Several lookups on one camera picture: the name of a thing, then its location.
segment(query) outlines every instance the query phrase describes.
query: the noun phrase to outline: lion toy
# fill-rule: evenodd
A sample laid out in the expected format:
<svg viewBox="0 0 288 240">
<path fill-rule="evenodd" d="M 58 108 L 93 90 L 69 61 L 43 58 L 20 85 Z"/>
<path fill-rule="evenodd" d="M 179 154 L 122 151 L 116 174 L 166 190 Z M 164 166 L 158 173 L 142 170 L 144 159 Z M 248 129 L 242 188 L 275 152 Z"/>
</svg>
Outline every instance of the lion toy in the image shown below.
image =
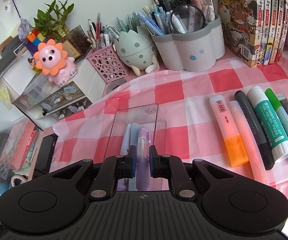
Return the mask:
<svg viewBox="0 0 288 240">
<path fill-rule="evenodd" d="M 34 59 L 37 61 L 36 68 L 41 69 L 42 74 L 49 75 L 48 80 L 54 81 L 58 87 L 66 85 L 77 73 L 74 58 L 68 57 L 63 44 L 56 44 L 54 40 L 38 44 Z"/>
</svg>

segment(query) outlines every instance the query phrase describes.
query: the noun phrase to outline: dinosaur egg pen holder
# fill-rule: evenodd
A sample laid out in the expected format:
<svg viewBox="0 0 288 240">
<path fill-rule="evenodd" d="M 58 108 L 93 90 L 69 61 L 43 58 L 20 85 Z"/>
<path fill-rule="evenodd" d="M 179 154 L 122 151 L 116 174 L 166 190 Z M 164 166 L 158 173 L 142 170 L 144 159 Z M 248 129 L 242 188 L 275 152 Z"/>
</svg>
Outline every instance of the dinosaur egg pen holder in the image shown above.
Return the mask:
<svg viewBox="0 0 288 240">
<path fill-rule="evenodd" d="M 140 70 L 149 73 L 159 65 L 156 59 L 157 49 L 149 32 L 142 26 L 138 26 L 137 31 L 138 33 L 133 30 L 121 32 L 119 40 L 114 39 L 114 44 L 120 59 L 139 76 Z"/>
<path fill-rule="evenodd" d="M 225 53 L 221 19 L 216 16 L 199 31 L 152 36 L 166 68 L 202 72 Z"/>
</svg>

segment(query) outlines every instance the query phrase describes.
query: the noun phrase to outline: green cap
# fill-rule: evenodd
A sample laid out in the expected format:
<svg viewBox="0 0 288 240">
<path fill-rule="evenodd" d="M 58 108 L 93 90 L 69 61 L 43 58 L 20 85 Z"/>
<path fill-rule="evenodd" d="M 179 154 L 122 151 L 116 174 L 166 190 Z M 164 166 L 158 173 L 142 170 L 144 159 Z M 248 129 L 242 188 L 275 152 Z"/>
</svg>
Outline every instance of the green cap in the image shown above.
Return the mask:
<svg viewBox="0 0 288 240">
<path fill-rule="evenodd" d="M 272 91 L 272 89 L 268 88 L 267 90 L 265 90 L 265 94 L 266 94 L 267 98 L 269 99 L 270 103 L 272 104 L 275 111 L 279 107 L 282 106 L 280 101 L 278 100 L 278 98 L 276 97 L 274 92 Z"/>
</svg>

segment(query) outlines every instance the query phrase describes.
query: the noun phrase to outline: tablecloth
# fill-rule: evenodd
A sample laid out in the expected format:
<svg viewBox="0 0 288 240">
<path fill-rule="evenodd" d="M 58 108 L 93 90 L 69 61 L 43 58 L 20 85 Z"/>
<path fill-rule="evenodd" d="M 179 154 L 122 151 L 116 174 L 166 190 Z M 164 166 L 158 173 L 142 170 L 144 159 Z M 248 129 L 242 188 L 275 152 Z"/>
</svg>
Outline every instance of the tablecloth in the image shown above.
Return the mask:
<svg viewBox="0 0 288 240">
<path fill-rule="evenodd" d="M 102 162 L 116 111 L 158 103 L 159 113 L 167 121 L 165 153 L 187 162 L 202 158 L 253 178 L 249 164 L 230 168 L 209 98 L 221 94 L 232 101 L 236 91 L 247 93 L 254 85 L 272 88 L 288 98 L 288 52 L 283 53 L 280 62 L 249 68 L 227 50 L 214 67 L 204 72 L 164 70 L 136 78 L 88 109 L 53 125 L 59 138 L 51 171 L 84 158 Z M 288 197 L 288 160 L 276 164 L 267 174 L 270 185 Z M 284 232 L 288 235 L 288 223 Z"/>
</svg>

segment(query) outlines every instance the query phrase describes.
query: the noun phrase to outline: purple pen grip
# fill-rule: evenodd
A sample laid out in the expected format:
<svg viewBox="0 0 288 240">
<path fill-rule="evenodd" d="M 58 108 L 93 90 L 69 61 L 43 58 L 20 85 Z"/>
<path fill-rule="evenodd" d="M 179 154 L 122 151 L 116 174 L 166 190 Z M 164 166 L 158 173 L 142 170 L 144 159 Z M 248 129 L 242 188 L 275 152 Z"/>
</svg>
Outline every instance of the purple pen grip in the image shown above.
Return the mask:
<svg viewBox="0 0 288 240">
<path fill-rule="evenodd" d="M 137 159 L 136 164 L 136 189 L 138 191 L 148 191 L 151 184 L 151 174 L 149 161 L 147 158 Z"/>
</svg>

